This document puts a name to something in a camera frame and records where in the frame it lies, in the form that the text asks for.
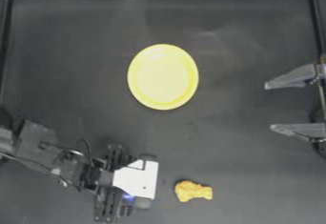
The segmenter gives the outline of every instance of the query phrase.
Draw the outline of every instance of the white robot part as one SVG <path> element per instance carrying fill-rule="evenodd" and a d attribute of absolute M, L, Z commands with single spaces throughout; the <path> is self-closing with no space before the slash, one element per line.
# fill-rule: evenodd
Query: white robot part
<path fill-rule="evenodd" d="M 112 185 L 130 195 L 155 199 L 158 162 L 139 159 L 115 171 Z"/>

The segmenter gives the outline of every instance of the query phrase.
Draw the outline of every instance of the black tabletop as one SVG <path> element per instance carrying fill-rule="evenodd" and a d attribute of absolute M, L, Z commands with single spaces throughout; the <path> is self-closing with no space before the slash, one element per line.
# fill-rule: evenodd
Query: black tabletop
<path fill-rule="evenodd" d="M 126 82 L 134 55 L 159 43 L 193 55 L 201 75 L 190 102 L 166 112 Z M 321 223 L 326 162 L 269 130 L 309 121 L 317 87 L 263 90 L 316 60 L 308 0 L 14 0 L 4 105 L 66 145 L 83 131 L 96 155 L 112 141 L 157 154 L 157 200 L 124 224 Z M 214 200 L 178 203 L 181 179 L 210 185 Z M 94 197 L 10 163 L 0 222 L 94 223 Z"/>

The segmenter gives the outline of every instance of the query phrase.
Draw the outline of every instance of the cable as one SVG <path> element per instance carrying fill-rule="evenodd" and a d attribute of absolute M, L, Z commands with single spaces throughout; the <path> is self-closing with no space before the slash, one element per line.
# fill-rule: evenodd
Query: cable
<path fill-rule="evenodd" d="M 18 161 L 19 163 L 23 163 L 23 162 L 32 163 L 32 164 L 40 166 L 40 167 L 42 167 L 44 170 L 47 170 L 50 173 L 52 173 L 52 169 L 48 168 L 46 165 L 43 165 L 40 162 L 35 161 L 34 159 L 27 159 L 27 158 L 23 158 L 23 157 L 16 157 L 16 156 L 12 156 L 12 155 L 10 155 L 10 154 L 2 152 L 2 151 L 0 151 L 0 154 L 2 154 L 4 157 L 10 158 L 11 160 Z M 58 177 L 59 177 L 59 179 L 60 179 L 67 185 L 72 186 L 78 191 L 80 191 L 80 190 L 79 190 L 79 187 L 75 186 L 71 182 L 68 182 L 63 176 L 58 175 Z"/>
<path fill-rule="evenodd" d="M 86 138 L 80 138 L 76 142 L 76 147 L 79 146 L 80 142 L 83 142 L 86 148 L 87 148 L 87 157 L 88 157 L 88 161 L 90 161 L 90 165 L 94 167 L 94 161 L 92 161 L 92 149 L 91 149 L 91 144 L 88 142 L 88 140 Z"/>

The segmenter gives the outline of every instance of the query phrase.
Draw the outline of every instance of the yellow plate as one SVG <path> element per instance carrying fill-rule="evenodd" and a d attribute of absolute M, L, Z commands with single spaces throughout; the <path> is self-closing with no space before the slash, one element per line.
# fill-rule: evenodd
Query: yellow plate
<path fill-rule="evenodd" d="M 190 100 L 197 91 L 197 63 L 177 46 L 150 46 L 130 64 L 127 83 L 142 104 L 158 110 L 174 109 Z"/>

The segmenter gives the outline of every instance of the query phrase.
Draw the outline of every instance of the toy chicken nugget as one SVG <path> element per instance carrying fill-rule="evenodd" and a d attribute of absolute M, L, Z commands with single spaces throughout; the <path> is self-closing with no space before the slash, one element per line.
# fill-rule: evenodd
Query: toy chicken nugget
<path fill-rule="evenodd" d="M 207 200 L 213 199 L 213 188 L 205 187 L 187 180 L 177 183 L 175 191 L 179 202 L 187 202 L 197 197 L 202 197 Z"/>

